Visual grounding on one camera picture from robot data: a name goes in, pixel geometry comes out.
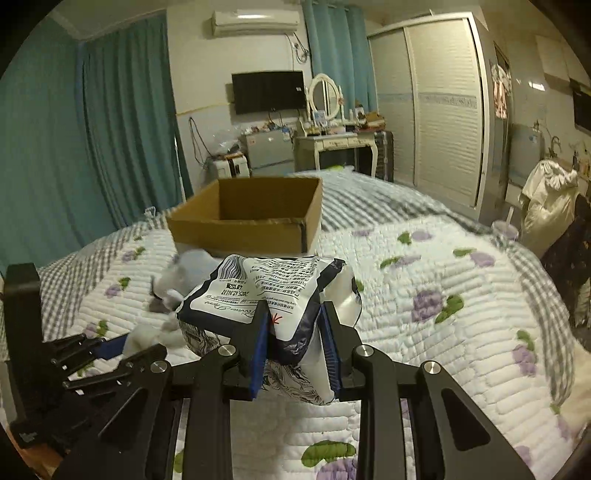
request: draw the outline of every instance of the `dark clothing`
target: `dark clothing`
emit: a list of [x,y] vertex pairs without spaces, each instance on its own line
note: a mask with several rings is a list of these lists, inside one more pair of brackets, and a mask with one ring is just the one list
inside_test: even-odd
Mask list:
[[579,195],[574,206],[574,221],[541,259],[570,313],[577,305],[579,290],[590,276],[591,206]]

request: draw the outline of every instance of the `gray checkered fabric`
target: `gray checkered fabric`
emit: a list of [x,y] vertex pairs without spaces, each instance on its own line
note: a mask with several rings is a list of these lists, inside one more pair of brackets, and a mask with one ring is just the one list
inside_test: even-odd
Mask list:
[[[540,325],[545,370],[554,401],[561,404],[574,381],[573,336],[569,315],[539,260],[520,244],[495,236],[473,220],[452,212],[442,203],[413,189],[359,174],[321,171],[323,179],[322,228],[380,225],[424,215],[444,215],[466,230],[487,237],[513,263],[525,299]],[[64,336],[74,321],[82,298],[104,277],[123,244],[150,228],[165,228],[164,216],[155,225],[140,222],[97,240],[81,251],[40,269],[45,338]],[[4,317],[0,304],[0,359],[7,358]]]
[[[165,215],[157,215],[149,221],[135,223],[99,238],[82,250],[40,268],[45,340],[55,340],[66,335],[74,323],[82,299],[103,279],[124,243],[152,229],[162,228],[168,228]],[[7,359],[4,307],[0,302],[0,361]]]

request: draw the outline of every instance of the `open cardboard box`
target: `open cardboard box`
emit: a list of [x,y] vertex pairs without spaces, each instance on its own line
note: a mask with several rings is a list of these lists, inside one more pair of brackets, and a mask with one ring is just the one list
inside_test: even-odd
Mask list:
[[179,252],[214,257],[302,257],[320,233],[322,180],[317,177],[220,179],[168,219]]

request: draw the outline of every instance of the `air conditioner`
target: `air conditioner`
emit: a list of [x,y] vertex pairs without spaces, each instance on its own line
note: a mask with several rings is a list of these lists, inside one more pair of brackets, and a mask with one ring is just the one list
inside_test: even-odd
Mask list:
[[292,10],[236,10],[214,12],[213,36],[240,34],[293,33],[300,25],[300,14]]

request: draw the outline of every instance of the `sliding wardrobe door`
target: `sliding wardrobe door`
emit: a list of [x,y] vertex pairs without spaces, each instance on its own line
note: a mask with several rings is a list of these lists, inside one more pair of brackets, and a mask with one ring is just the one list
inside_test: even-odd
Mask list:
[[483,117],[470,25],[467,19],[445,20],[405,31],[417,99],[415,184],[440,199],[474,206]]
[[408,49],[403,30],[370,42],[379,112],[394,135],[394,179],[414,183],[414,102]]

